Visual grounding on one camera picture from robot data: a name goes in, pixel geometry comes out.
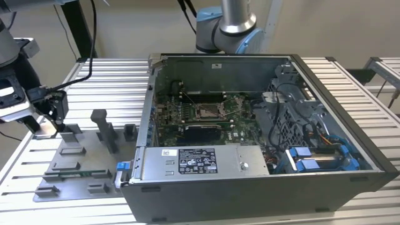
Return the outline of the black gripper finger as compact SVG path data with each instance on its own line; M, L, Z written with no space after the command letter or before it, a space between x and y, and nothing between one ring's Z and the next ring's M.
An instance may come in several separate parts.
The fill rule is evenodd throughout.
M44 117L52 123L58 132L66 129L64 119L70 111L67 92L58 90L51 92L44 101Z
M23 117L22 122L34 134L40 131L40 124L32 115Z

